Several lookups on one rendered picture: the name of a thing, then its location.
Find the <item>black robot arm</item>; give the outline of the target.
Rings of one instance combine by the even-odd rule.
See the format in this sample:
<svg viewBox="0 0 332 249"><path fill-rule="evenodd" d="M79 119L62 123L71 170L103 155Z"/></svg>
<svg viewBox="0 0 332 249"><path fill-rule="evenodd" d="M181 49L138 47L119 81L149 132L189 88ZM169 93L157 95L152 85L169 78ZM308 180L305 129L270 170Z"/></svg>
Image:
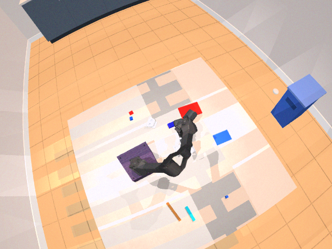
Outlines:
<svg viewBox="0 0 332 249"><path fill-rule="evenodd" d="M134 157L129 160L129 168L139 176L147 175L147 173L165 173L168 176L177 177L184 170L187 160L191 156L192 136L198 131L193 122L196 116L197 113L189 109L183 116L183 120L180 120L177 123L174 130L183 133L181 146L178 151L169 154L162 163L148 163L145 160L140 159L139 156ZM183 157L181 165L178 165L173 160L173 158L178 155Z"/></svg>

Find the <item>blue flat block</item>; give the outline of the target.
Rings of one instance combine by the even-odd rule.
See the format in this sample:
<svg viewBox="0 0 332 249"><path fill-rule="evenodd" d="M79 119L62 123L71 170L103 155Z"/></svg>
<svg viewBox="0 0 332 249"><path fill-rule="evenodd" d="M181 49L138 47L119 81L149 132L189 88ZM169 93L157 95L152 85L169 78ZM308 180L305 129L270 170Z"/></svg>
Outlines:
<svg viewBox="0 0 332 249"><path fill-rule="evenodd" d="M167 125L168 125L169 129L172 128L172 127L174 127L174 123L173 122L171 122L171 123L169 123Z"/></svg>

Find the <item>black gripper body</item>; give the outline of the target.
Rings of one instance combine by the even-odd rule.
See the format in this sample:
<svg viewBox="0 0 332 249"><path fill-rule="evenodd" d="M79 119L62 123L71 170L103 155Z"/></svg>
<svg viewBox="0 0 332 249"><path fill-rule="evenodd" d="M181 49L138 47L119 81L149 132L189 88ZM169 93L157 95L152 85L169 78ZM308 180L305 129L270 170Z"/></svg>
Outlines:
<svg viewBox="0 0 332 249"><path fill-rule="evenodd" d="M173 121L175 127L177 126L177 123L178 123L180 120L183 120L183 119L180 118L180 119L177 119L177 120ZM183 133L179 133L179 132L178 132L178 136L179 136L179 138L180 138L180 137L182 138Z"/></svg>

